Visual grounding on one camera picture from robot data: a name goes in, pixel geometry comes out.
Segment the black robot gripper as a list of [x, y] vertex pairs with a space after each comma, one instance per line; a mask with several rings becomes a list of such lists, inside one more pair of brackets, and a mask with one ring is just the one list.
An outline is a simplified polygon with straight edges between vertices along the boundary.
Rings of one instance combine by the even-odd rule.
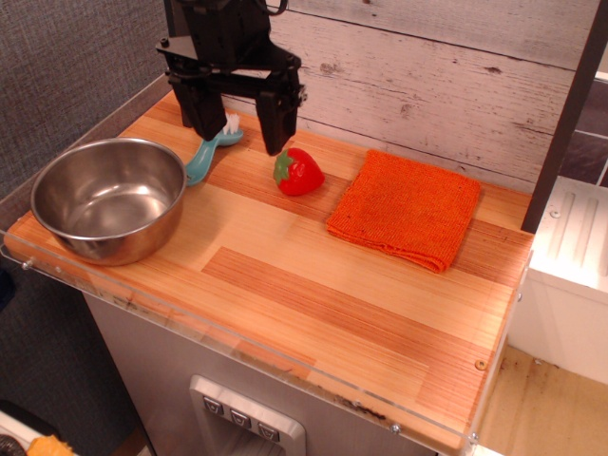
[[269, 156], [279, 154], [295, 134], [303, 86], [301, 60], [271, 41], [271, 11], [264, 1], [180, 1], [196, 52], [191, 83], [170, 78], [190, 125], [206, 141], [227, 124], [221, 96], [256, 100]]

